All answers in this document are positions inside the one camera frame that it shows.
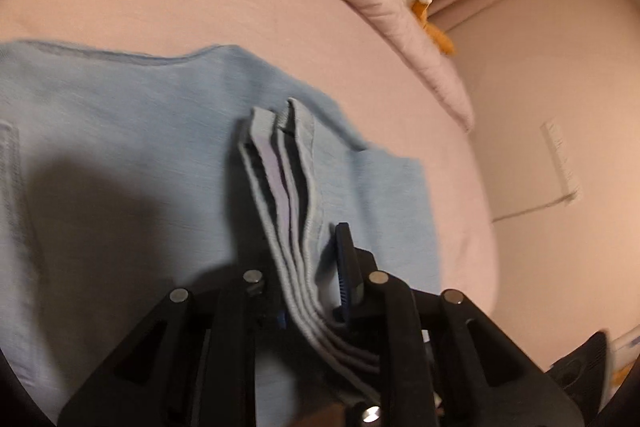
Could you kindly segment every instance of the pink bed sheet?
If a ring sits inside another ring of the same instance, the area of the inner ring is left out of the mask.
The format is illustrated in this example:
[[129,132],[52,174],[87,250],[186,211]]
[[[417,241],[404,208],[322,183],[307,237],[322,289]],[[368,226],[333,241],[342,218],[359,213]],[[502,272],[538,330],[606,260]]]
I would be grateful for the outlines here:
[[465,131],[406,56],[344,0],[0,0],[0,39],[20,38],[156,55],[239,44],[323,90],[367,139],[420,159],[442,286],[492,310],[494,234]]

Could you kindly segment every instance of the metal screw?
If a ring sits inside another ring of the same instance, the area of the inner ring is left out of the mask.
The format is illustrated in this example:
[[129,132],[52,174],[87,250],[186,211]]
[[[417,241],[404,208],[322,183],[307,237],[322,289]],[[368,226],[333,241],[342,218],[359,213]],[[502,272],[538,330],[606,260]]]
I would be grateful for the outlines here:
[[262,280],[262,272],[260,270],[247,270],[242,278],[249,284],[257,284]]
[[460,290],[446,290],[444,299],[451,304],[462,304],[462,301],[465,300],[465,295]]
[[171,293],[169,293],[169,298],[171,299],[171,302],[176,302],[176,303],[185,302],[188,297],[189,297],[189,292],[184,288],[176,288]]
[[384,284],[389,280],[389,275],[385,272],[381,272],[380,270],[377,270],[369,274],[369,280],[373,284]]
[[380,418],[380,407],[374,405],[373,407],[369,407],[362,412],[362,422],[363,423],[373,423]]

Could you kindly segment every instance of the blue garment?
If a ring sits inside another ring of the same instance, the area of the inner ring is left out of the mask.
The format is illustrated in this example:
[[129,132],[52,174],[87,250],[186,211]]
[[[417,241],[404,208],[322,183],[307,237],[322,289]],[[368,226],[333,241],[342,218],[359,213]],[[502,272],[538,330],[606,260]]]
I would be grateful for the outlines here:
[[[382,269],[438,291],[419,164],[366,143],[321,92],[236,46],[159,58],[0,45],[0,347],[47,415],[172,288],[202,290],[270,255],[238,140],[253,107],[277,114],[290,97],[322,128],[322,211],[349,221]],[[334,142],[361,159],[332,156]],[[257,412],[275,426],[311,407],[318,383],[282,360],[281,340],[265,344]],[[287,356],[304,364],[295,346]]]

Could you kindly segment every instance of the folded gray fabric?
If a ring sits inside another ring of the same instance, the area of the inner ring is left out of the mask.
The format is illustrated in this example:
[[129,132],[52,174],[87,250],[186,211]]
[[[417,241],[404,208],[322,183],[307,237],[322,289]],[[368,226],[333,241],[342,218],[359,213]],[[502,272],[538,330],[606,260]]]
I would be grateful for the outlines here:
[[[289,161],[273,185],[286,197],[261,192],[280,204],[273,232],[238,151],[253,107],[282,114],[252,119],[260,164]],[[321,253],[339,221],[382,269],[439,290],[419,165],[373,148],[331,99],[236,46],[161,58],[0,44],[0,122],[0,347],[52,419],[172,288],[220,284],[278,251],[291,314],[341,367],[375,370],[326,318],[338,301]],[[258,343],[261,426],[326,395],[314,352],[286,333]]]

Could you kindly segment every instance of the pink surface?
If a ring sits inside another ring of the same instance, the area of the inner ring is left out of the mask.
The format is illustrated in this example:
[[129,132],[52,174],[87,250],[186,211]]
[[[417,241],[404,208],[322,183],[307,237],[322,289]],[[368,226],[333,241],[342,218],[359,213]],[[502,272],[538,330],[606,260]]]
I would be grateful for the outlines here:
[[239,44],[323,90],[367,139],[421,160],[442,285],[491,311],[497,255],[465,131],[406,54],[343,0],[0,0],[0,39],[16,38],[156,55]]

